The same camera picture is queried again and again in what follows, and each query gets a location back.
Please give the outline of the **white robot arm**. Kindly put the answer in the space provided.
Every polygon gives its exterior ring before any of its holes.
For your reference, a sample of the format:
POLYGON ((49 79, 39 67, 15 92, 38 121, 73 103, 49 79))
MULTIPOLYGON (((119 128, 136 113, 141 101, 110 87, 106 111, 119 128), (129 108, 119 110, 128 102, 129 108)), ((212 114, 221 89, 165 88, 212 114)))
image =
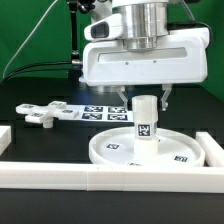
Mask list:
POLYGON ((111 14, 87 26, 84 81, 90 86, 160 84, 161 107, 176 83, 207 77, 207 27, 196 22, 169 29, 167 6, 183 0, 112 0, 111 14))

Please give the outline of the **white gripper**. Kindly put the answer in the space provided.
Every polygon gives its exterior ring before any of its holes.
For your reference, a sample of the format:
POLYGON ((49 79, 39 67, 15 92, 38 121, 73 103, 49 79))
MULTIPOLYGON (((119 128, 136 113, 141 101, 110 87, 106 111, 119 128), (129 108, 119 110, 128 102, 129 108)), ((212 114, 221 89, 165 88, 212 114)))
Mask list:
POLYGON ((198 83, 207 77, 208 28, 171 30, 157 38, 155 48, 141 50, 125 49, 123 32, 119 14, 85 28, 89 43, 83 52, 83 75, 90 86, 118 86, 125 109, 128 95, 120 85, 163 84, 161 109, 166 111, 172 84, 198 83))

